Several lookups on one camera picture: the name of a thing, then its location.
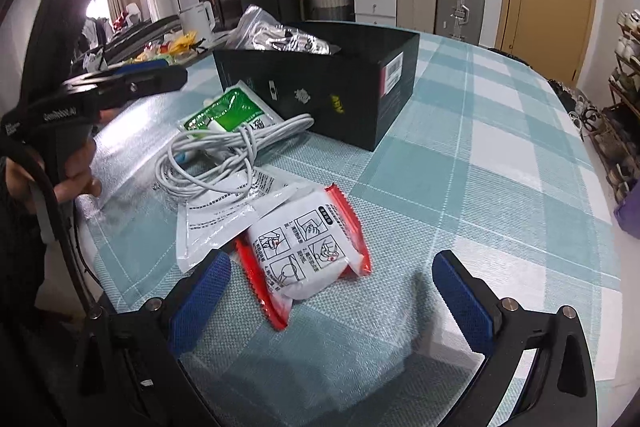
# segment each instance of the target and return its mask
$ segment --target white jug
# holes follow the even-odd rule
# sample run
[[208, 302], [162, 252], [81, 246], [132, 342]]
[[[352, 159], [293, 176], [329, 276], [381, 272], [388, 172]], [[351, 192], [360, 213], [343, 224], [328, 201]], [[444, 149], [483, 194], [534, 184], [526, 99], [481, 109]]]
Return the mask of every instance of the white jug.
[[196, 42], [204, 39], [202, 47], [207, 48], [213, 44], [213, 28], [216, 26], [216, 19], [213, 16], [211, 3], [204, 1], [180, 12], [180, 24], [182, 31], [186, 35], [188, 32], [196, 32]]

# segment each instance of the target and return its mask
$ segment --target white cable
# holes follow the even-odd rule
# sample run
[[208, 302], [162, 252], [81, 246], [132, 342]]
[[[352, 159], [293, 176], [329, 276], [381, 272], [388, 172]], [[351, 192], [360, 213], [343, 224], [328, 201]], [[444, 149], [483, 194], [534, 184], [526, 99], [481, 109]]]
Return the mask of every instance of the white cable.
[[[179, 198], [194, 198], [205, 190], [244, 196], [254, 181], [254, 164], [258, 151], [303, 132], [313, 124], [314, 119], [310, 114], [300, 114], [258, 130], [242, 124], [234, 132], [202, 129], [182, 131], [169, 142], [166, 152], [156, 160], [156, 180], [167, 192]], [[220, 159], [220, 165], [192, 176], [178, 165], [175, 156], [194, 151], [214, 155]], [[247, 177], [247, 183], [243, 188], [228, 189], [217, 186], [229, 175], [242, 170], [246, 170]]]

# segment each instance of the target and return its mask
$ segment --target black sleeve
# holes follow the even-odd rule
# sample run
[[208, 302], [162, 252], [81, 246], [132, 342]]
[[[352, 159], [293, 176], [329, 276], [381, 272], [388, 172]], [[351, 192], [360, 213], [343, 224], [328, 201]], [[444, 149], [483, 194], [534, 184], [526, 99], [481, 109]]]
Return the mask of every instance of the black sleeve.
[[46, 247], [35, 216], [12, 199], [6, 188], [6, 160], [0, 160], [0, 314], [33, 311], [44, 281]]

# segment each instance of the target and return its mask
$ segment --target metal screw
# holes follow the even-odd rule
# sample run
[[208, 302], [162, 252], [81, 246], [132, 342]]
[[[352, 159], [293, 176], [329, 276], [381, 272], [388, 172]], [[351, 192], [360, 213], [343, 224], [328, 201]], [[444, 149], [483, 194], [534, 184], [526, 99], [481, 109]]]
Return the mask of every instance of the metal screw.
[[89, 318], [94, 321], [95, 319], [99, 318], [100, 315], [102, 315], [102, 308], [97, 307], [92, 309], [91, 311], [89, 311]]
[[511, 297], [505, 297], [500, 302], [502, 303], [502, 307], [510, 312], [514, 312], [520, 307], [518, 301], [516, 301], [516, 299], [512, 299]]
[[158, 311], [160, 306], [162, 306], [162, 299], [159, 297], [152, 297], [145, 302], [145, 308], [150, 312]]
[[564, 315], [568, 319], [574, 319], [575, 317], [578, 316], [578, 314], [575, 312], [573, 308], [571, 308], [571, 306], [563, 306], [562, 315]]

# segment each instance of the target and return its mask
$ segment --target tiled floor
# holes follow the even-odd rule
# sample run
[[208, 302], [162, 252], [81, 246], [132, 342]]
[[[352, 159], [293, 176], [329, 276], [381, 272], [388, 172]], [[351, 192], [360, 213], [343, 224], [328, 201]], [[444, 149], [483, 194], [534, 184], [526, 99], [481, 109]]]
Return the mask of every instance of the tiled floor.
[[607, 198], [611, 211], [611, 222], [614, 236], [614, 247], [620, 256], [622, 273], [622, 339], [616, 378], [610, 382], [607, 390], [606, 406], [598, 411], [599, 427], [609, 427], [623, 412], [631, 398], [640, 387], [640, 240], [623, 232], [615, 217], [616, 206], [613, 189], [606, 181], [606, 174], [593, 145], [585, 140], [585, 147], [591, 163], [600, 179], [602, 190]]

